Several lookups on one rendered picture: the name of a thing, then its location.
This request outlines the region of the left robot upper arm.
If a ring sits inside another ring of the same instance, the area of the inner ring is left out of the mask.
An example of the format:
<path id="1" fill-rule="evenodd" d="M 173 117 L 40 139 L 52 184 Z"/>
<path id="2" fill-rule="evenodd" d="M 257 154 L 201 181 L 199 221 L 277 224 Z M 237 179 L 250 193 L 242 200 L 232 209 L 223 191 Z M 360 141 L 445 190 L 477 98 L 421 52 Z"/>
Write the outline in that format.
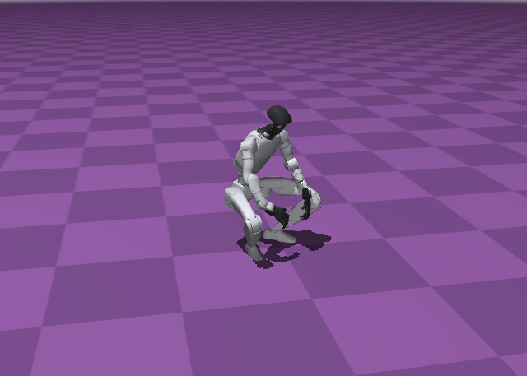
<path id="1" fill-rule="evenodd" d="M 281 135 L 281 141 L 279 144 L 280 151 L 284 157 L 284 166 L 288 171 L 292 171 L 296 168 L 298 168 L 298 164 L 296 162 L 296 159 L 292 156 L 292 149 L 289 142 L 289 134 L 287 131 L 282 130 L 280 132 Z"/>

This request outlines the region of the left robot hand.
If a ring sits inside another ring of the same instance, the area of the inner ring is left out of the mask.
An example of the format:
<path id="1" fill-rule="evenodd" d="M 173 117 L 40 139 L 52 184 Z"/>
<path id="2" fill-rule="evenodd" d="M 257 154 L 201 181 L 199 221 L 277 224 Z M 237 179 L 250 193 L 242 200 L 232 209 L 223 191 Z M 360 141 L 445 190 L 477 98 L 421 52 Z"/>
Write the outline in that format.
<path id="1" fill-rule="evenodd" d="M 303 216 L 300 216 L 300 218 L 301 220 L 307 220 L 310 216 L 310 199 L 311 199 L 311 195 L 309 194 L 308 188 L 302 189 L 302 198 L 305 200 L 305 204 L 301 209 L 303 210 L 305 208 L 305 213 L 303 214 Z"/>

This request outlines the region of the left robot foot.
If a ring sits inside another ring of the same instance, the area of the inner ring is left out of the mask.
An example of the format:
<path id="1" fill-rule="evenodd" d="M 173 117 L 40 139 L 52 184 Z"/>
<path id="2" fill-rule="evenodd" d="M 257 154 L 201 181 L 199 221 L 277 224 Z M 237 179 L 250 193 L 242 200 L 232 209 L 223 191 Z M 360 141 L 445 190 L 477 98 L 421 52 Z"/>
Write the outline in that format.
<path id="1" fill-rule="evenodd" d="M 274 231 L 274 229 L 273 229 Z M 278 232 L 279 230 L 275 230 L 274 232 Z M 263 232 L 263 238 L 265 239 L 274 239 L 274 240 L 277 240 L 279 242 L 285 242 L 285 243 L 295 243 L 296 242 L 296 237 L 294 236 L 291 236 L 287 233 L 285 233 L 284 231 L 279 231 L 278 233 L 274 233 L 272 232 L 272 229 L 271 228 L 267 228 L 264 232 Z"/>

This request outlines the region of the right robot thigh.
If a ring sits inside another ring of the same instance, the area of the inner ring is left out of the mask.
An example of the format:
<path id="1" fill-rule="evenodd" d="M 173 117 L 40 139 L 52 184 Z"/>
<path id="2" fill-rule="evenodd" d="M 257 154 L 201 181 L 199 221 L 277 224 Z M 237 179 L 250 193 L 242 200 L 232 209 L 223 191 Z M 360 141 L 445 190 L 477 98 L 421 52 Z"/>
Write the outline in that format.
<path id="1" fill-rule="evenodd" d="M 253 233 L 259 232 L 262 229 L 262 221 L 259 215 L 256 215 L 245 193 L 237 187 L 229 187 L 225 189 L 225 203 L 227 207 L 231 207 L 240 216 L 249 220 Z"/>

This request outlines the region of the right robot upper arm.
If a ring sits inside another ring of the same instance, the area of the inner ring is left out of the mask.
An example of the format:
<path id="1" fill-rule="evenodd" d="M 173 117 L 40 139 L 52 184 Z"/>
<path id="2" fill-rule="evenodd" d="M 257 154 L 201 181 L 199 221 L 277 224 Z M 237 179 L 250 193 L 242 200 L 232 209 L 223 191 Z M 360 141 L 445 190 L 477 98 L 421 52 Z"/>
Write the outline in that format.
<path id="1" fill-rule="evenodd" d="M 255 137 L 248 137 L 240 144 L 240 151 L 243 160 L 243 181 L 248 187 L 249 185 L 247 179 L 250 175 L 253 174 L 252 170 L 254 168 L 254 154 L 257 149 L 258 146 Z"/>

